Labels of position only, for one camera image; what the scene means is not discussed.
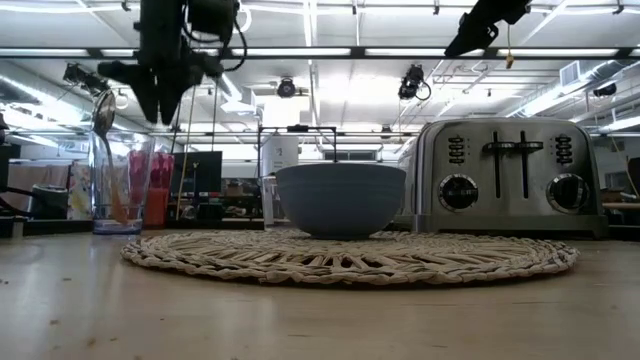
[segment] glass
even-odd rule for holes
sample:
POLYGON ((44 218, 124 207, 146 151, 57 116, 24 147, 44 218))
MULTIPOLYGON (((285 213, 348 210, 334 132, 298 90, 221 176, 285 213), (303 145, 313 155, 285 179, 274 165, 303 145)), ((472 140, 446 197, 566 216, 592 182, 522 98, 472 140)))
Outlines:
POLYGON ((99 235, 137 235, 142 231, 144 206, 155 138, 142 134, 107 134, 113 154, 113 175, 102 139, 90 136, 91 207, 93 233, 99 235), (126 214, 126 223, 115 220, 112 186, 116 186, 126 214))
POLYGON ((166 221, 174 161, 170 154, 155 153, 153 156, 144 214, 145 226, 161 227, 166 221))
POLYGON ((262 178, 262 217, 264 218, 264 229, 267 231, 295 229, 280 205, 278 183, 275 176, 262 178))

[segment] stainless steel toaster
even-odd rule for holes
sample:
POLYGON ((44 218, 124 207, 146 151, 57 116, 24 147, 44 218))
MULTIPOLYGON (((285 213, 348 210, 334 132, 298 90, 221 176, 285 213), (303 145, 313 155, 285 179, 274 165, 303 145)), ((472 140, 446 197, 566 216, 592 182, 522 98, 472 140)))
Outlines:
POLYGON ((399 166, 407 180, 395 222, 416 232, 607 232, 590 137, 569 121, 432 123, 399 166))

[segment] woven placemat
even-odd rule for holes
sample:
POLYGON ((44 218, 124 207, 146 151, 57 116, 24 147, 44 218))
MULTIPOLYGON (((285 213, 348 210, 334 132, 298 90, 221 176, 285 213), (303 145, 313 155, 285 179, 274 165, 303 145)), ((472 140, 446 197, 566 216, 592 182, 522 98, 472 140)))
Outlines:
POLYGON ((554 274, 576 262, 562 242, 381 232, 363 241, 295 231, 215 231, 142 238, 122 257, 140 266, 223 280, 305 284, 443 284, 554 274))

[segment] wooden table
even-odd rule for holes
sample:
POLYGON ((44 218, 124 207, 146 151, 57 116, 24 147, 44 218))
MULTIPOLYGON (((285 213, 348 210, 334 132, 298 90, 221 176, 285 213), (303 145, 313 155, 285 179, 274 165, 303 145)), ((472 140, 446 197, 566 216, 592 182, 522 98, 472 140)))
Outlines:
POLYGON ((347 291, 150 271, 90 235, 0 242, 0 359, 640 358, 640 244, 572 244, 563 276, 347 291))
POLYGON ((640 211, 638 203, 603 203, 602 207, 609 210, 635 210, 640 211))

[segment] bowl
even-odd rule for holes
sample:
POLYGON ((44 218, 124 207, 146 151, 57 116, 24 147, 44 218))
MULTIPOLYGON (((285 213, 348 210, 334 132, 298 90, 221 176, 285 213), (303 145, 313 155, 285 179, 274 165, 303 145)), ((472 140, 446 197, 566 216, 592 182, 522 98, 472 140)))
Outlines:
POLYGON ((300 230, 319 239, 366 239, 393 219, 405 172, 384 165, 311 164, 276 173, 280 203, 300 230))

